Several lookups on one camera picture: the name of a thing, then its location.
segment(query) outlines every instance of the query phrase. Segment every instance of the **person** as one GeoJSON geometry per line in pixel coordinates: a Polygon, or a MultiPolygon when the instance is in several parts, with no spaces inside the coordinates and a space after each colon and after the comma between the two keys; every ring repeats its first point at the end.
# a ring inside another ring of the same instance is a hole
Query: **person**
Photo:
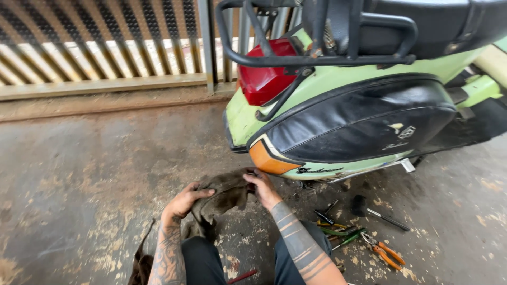
{"type": "MultiPolygon", "coordinates": [[[[275,245],[274,284],[347,284],[330,258],[331,244],[322,231],[296,218],[265,173],[256,168],[247,170],[254,175],[245,174],[243,178],[255,186],[257,199],[271,213],[281,234],[275,245]]],[[[226,284],[216,247],[202,237],[181,241],[180,223],[194,201],[215,192],[196,191],[198,187],[199,182],[190,183],[162,212],[148,284],[226,284]]]]}

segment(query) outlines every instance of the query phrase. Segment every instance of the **leather cover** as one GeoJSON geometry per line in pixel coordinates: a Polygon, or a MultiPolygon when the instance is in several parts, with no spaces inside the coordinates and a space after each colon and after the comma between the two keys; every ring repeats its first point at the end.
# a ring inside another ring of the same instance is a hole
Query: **leather cover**
{"type": "Polygon", "coordinates": [[[426,74],[370,79],[305,101],[258,132],[296,161],[352,162],[413,150],[433,138],[456,108],[426,74]]]}
{"type": "MultiPolygon", "coordinates": [[[[350,3],[330,0],[331,20],[338,53],[346,54],[350,3]]],[[[313,0],[303,2],[302,24],[312,36],[315,15],[313,0]]],[[[366,0],[363,12],[409,17],[419,37],[410,51],[417,59],[429,59],[473,50],[507,35],[507,0],[366,0]]],[[[395,29],[361,27],[359,55],[394,54],[403,34],[395,29]]]]}

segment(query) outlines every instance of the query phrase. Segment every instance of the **black pants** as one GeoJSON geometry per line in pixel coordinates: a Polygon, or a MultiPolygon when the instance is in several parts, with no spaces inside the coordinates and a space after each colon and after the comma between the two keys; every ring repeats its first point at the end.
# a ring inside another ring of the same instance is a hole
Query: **black pants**
{"type": "MultiPolygon", "coordinates": [[[[331,256],[331,244],[318,226],[301,221],[317,244],[331,256]]],[[[192,237],[182,242],[183,258],[187,269],[187,284],[225,285],[224,271],[219,252],[202,237],[192,237]]],[[[287,247],[280,237],[275,244],[275,285],[304,285],[287,247]]]]}

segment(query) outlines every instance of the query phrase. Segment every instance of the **spring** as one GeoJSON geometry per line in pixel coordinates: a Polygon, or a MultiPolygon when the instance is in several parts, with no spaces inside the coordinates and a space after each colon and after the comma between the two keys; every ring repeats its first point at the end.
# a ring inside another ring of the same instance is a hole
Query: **spring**
{"type": "Polygon", "coordinates": [[[325,47],[327,47],[330,50],[334,50],[336,47],[335,40],[333,39],[333,33],[331,32],[331,20],[327,19],[325,21],[325,27],[324,27],[324,42],[325,47]]]}

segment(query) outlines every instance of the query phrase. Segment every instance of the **orange pliers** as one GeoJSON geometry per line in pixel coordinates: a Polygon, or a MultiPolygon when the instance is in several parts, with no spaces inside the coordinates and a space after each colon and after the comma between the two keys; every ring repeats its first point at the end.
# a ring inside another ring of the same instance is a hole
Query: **orange pliers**
{"type": "Polygon", "coordinates": [[[369,234],[361,233],[361,236],[365,241],[372,245],[372,250],[380,255],[380,257],[387,262],[390,266],[394,267],[396,270],[401,270],[402,267],[396,263],[394,263],[393,260],[391,260],[389,257],[387,257],[386,252],[390,253],[394,259],[398,260],[399,263],[402,265],[405,265],[405,260],[401,258],[397,253],[395,253],[392,249],[388,248],[383,242],[378,242],[373,239],[373,237],[369,234]]]}

